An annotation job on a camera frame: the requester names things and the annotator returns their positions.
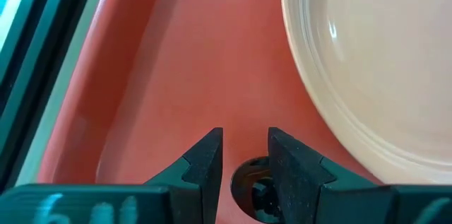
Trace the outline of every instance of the drain hole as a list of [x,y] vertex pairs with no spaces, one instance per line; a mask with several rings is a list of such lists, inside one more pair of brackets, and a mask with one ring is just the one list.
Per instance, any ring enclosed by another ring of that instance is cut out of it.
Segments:
[[237,205],[253,219],[262,223],[284,223],[268,157],[241,165],[232,176],[231,192]]

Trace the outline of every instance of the ceramic plate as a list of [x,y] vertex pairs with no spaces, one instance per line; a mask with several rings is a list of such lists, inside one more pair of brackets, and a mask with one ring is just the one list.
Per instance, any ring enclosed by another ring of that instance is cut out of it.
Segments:
[[282,0],[338,140],[387,183],[452,182],[452,0]]

